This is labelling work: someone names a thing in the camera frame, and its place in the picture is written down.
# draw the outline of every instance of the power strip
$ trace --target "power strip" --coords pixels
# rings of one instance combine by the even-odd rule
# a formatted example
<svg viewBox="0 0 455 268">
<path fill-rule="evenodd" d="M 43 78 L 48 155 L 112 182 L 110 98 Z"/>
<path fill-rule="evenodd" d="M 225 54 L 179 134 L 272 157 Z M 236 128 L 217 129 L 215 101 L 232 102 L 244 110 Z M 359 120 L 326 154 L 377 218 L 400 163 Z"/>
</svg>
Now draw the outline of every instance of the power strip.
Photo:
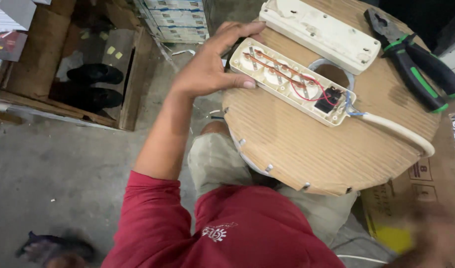
<svg viewBox="0 0 455 268">
<path fill-rule="evenodd" d="M 351 104 L 356 100 L 355 93 L 252 38 L 239 45 L 229 63 L 232 71 L 251 76 L 264 90 L 329 127 L 341 124 L 349 116 L 348 95 Z M 324 90 L 338 95 L 338 99 L 328 98 L 335 104 L 330 111 L 325 112 L 317 104 L 326 95 L 317 82 Z"/>
<path fill-rule="evenodd" d="M 378 40 L 300 0 L 269 0 L 259 20 L 355 75 L 366 70 L 381 49 Z"/>
</svg>

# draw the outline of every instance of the white plastic casing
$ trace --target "white plastic casing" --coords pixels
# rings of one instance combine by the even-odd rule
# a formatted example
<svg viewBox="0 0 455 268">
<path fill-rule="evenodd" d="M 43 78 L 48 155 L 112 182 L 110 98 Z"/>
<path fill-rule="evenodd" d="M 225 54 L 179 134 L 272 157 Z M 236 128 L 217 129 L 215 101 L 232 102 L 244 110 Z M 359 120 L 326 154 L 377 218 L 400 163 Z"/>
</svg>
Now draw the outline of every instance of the white plastic casing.
<svg viewBox="0 0 455 268">
<path fill-rule="evenodd" d="M 269 0 L 259 20 L 355 75 L 366 70 L 381 49 L 378 40 L 300 0 Z"/>
<path fill-rule="evenodd" d="M 270 58 L 282 63 L 287 64 L 290 68 L 294 69 L 299 73 L 305 74 L 305 76 L 312 77 L 317 80 L 324 89 L 327 89 L 331 86 L 334 88 L 341 90 L 343 94 L 341 95 L 340 99 L 338 100 L 338 104 L 333 108 L 332 111 L 329 113 L 324 113 L 320 109 L 315 107 L 317 101 L 308 101 L 299 98 L 294 91 L 292 91 L 292 85 L 288 80 L 285 78 L 281 78 L 282 83 L 279 84 L 277 76 L 274 74 L 274 79 L 269 77 L 269 73 L 267 72 L 267 68 L 263 65 L 257 63 L 257 70 L 254 70 L 252 66 L 252 61 L 246 60 L 244 57 L 243 52 L 248 53 L 249 47 L 253 47 L 254 49 L 260 48 L 261 51 Z M 264 58 L 255 55 L 256 59 L 261 60 L 264 62 Z M 265 64 L 271 66 L 272 62 L 267 60 L 264 62 Z M 307 67 L 304 67 L 291 59 L 279 54 L 278 52 L 266 47 L 265 45 L 257 42 L 252 38 L 246 38 L 236 49 L 233 56 L 231 57 L 229 64 L 231 65 L 231 70 L 237 73 L 244 73 L 248 76 L 254 78 L 261 88 L 265 89 L 266 91 L 272 93 L 274 96 L 282 99 L 286 103 L 290 104 L 291 106 L 297 108 L 298 110 L 306 113 L 307 115 L 311 116 L 312 118 L 316 119 L 320 123 L 333 127 L 341 124 L 343 119 L 349 116 L 346 111 L 346 92 L 349 91 L 348 89 L 326 79 L 325 77 L 315 73 L 312 70 L 309 70 Z M 288 77 L 299 81 L 298 76 L 291 74 L 289 71 L 282 71 Z M 304 97 L 302 89 L 297 89 L 298 93 Z M 319 87 L 314 86 L 313 88 L 307 87 L 307 91 L 309 94 L 309 98 L 312 100 L 321 98 L 323 96 L 322 90 L 319 90 Z M 351 104 L 355 103 L 356 94 L 350 92 L 350 101 Z"/>
</svg>

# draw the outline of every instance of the pliers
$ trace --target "pliers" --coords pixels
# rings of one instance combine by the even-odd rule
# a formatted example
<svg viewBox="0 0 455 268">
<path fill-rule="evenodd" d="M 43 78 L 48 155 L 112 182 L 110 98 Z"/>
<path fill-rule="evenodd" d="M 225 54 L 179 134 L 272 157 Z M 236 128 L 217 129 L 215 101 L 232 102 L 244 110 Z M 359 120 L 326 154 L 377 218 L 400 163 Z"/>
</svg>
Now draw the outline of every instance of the pliers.
<svg viewBox="0 0 455 268">
<path fill-rule="evenodd" d="M 400 31 L 373 8 L 367 9 L 364 17 L 375 38 L 381 42 L 383 57 L 391 59 L 409 91 L 432 113 L 447 109 L 448 104 L 424 79 L 419 68 L 450 98 L 455 98 L 455 73 L 434 54 L 416 44 L 413 41 L 416 34 Z"/>
</svg>

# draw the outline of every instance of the blue wire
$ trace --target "blue wire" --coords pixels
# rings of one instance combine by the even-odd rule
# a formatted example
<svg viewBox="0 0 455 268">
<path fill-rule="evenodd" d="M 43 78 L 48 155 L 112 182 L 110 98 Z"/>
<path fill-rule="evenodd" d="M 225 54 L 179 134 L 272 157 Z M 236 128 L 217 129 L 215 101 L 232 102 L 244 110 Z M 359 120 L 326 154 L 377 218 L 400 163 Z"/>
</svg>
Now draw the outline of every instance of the blue wire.
<svg viewBox="0 0 455 268">
<path fill-rule="evenodd" d="M 349 115 L 365 115 L 366 113 L 350 113 L 349 112 L 349 109 L 353 108 L 353 105 L 350 103 L 350 92 L 349 91 L 346 91 L 346 113 L 348 113 Z"/>
</svg>

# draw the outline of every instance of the khaki shorts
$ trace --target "khaki shorts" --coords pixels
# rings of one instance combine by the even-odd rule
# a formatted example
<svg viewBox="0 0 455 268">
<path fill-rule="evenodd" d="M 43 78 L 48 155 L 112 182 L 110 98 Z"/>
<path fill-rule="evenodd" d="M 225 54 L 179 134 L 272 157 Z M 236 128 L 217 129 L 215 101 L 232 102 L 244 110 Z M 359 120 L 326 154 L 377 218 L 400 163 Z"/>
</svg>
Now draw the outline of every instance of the khaki shorts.
<svg viewBox="0 0 455 268">
<path fill-rule="evenodd" d="M 189 151 L 188 165 L 198 197 L 222 185 L 254 185 L 247 164 L 232 139 L 224 134 L 196 137 Z M 348 219 L 357 197 L 356 192 L 341 197 L 308 194 L 285 184 L 276 187 L 276 191 L 302 210 L 314 234 L 327 246 Z"/>
</svg>

